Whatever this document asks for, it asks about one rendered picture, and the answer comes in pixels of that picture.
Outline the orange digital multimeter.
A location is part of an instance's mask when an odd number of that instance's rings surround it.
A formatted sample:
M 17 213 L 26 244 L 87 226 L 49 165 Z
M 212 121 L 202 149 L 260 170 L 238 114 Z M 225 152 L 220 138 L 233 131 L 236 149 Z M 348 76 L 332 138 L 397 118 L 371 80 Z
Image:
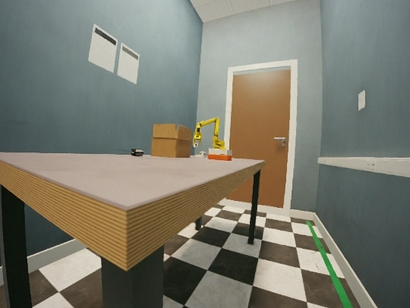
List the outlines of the orange digital multimeter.
M 220 155 L 208 154 L 208 159 L 231 161 L 232 156 L 225 155 L 225 154 L 220 154 Z

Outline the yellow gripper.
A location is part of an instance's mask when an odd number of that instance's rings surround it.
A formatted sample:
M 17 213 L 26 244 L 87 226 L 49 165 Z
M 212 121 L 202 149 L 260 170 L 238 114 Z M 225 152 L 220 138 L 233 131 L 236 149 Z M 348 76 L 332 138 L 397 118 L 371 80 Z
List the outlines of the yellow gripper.
M 194 145 L 195 139 L 199 140 L 199 142 L 198 142 L 198 145 L 199 145 L 200 142 L 201 142 L 201 139 L 202 139 L 202 134 L 200 134 L 200 133 L 194 133 L 193 145 Z

